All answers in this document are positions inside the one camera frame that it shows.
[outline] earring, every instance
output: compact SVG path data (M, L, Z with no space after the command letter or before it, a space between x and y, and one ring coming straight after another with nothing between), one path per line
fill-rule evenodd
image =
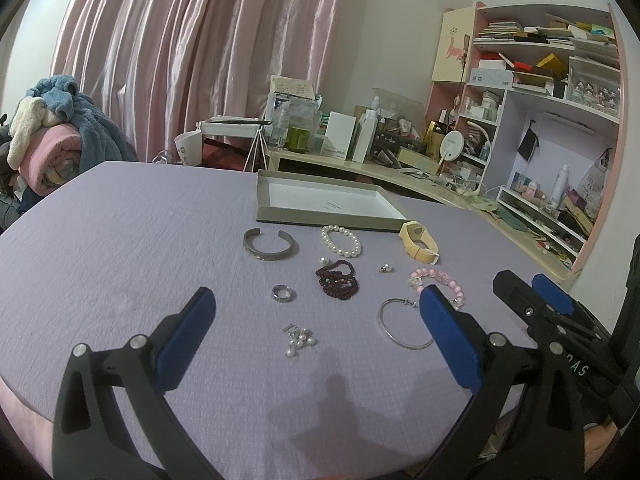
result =
M285 355L289 358L298 355L298 350L302 350L306 346L313 346L317 343L316 338L313 337L311 330L303 328L300 330L296 325L291 323L289 326L282 330L289 337L289 349L285 352Z

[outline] cream watch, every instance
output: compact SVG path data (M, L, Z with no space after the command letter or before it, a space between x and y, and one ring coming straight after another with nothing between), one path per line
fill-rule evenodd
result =
M400 238L402 238L407 254L414 260L431 265L436 264L438 261L440 257L438 244L420 222L407 222L404 224L400 229ZM417 241L421 241L426 248L416 244Z

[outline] green jar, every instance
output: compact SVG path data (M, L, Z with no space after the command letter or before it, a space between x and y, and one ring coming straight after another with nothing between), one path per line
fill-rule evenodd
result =
M305 153L306 147L309 144L309 135L309 130L290 126L287 133L287 143L285 144L285 147L290 152Z

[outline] metal screw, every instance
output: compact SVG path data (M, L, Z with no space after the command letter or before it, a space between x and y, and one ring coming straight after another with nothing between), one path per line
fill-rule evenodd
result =
M129 341L129 346L135 350L142 348L146 344L146 336L139 334L135 335Z
M79 345L74 346L73 353L76 357L83 356L86 354L86 345L84 343L80 343Z
M492 346L505 346L507 344L507 338L498 332L494 332L489 335L489 343Z
M549 343L549 350L551 350L552 354L560 355L564 352L564 348L558 341L553 341Z

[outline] silver bangle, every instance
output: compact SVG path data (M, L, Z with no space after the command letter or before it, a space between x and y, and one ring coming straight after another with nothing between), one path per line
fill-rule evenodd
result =
M278 303L289 303L293 300L293 290L287 285L276 285L271 291L273 299Z
M291 237L289 233L286 233L284 231L278 231L278 236L282 238L284 241L288 242L289 247L287 249L284 249L284 251L280 251L279 253L263 253L261 251L255 250L249 242L251 238L259 234L260 234L260 228L256 227L254 229L249 229L247 232L245 232L244 237L242 238L242 244L244 245L244 248L247 250L247 252L251 254L251 256L253 256L254 258L258 258L259 260L265 260L268 262L274 262L275 260L283 260L284 258L286 258L291 254L291 252L293 251L293 245L296 243L296 241Z
M400 298L391 298L390 300L386 300L382 305L380 305L380 310L378 311L378 324L380 325L382 332L384 332L385 335L389 339L391 339L391 341L396 343L398 346L401 346L402 348L407 348L408 350L423 350L424 348L427 348L427 346L433 343L433 337L424 345L409 345L407 343L398 341L398 339L396 339L391 335L391 332L389 332L389 330L386 328L384 321L382 321L382 312L389 303L394 303L394 302L403 303L405 305L411 305L414 308L418 306L418 304L415 301L409 301L406 298L404 300L401 300Z

